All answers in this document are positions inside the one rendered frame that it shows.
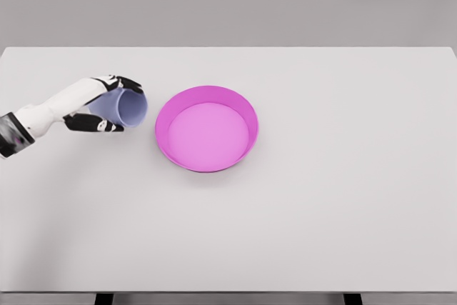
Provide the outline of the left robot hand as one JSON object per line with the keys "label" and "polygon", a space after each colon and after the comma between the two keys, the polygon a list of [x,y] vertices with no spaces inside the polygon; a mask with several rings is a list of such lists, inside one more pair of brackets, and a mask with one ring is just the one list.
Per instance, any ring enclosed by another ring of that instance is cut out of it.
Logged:
{"label": "left robot hand", "polygon": [[101,95],[118,88],[144,94],[142,85],[126,77],[99,76],[77,81],[48,99],[46,105],[72,131],[121,132],[125,129],[124,126],[92,114],[87,106]]}

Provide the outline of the lavender cup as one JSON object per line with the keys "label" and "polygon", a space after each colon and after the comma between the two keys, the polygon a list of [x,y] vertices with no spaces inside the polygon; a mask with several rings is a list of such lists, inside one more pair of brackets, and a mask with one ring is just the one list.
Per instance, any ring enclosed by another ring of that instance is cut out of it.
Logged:
{"label": "lavender cup", "polygon": [[92,114],[128,128],[140,125],[148,111],[144,94],[121,88],[101,95],[87,106]]}

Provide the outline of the pink plate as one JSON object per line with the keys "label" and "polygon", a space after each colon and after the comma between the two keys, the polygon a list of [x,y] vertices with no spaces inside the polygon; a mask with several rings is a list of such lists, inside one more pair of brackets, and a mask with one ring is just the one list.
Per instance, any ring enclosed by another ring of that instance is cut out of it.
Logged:
{"label": "pink plate", "polygon": [[240,162],[258,133],[251,103],[222,86],[195,86],[177,93],[163,105],[155,123],[163,155],[199,173],[222,171]]}

